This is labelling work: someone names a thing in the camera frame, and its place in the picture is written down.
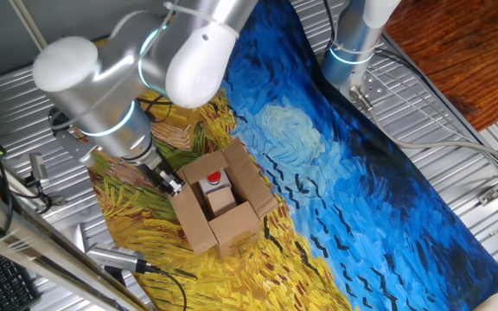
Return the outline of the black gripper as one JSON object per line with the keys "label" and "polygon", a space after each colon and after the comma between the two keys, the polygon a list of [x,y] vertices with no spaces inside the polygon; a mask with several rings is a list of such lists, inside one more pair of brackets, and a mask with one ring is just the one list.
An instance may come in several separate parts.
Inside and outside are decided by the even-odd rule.
{"label": "black gripper", "polygon": [[176,172],[172,172],[172,167],[162,157],[153,157],[137,166],[137,169],[144,174],[156,187],[164,187],[169,196],[179,194],[179,187],[185,181]]}

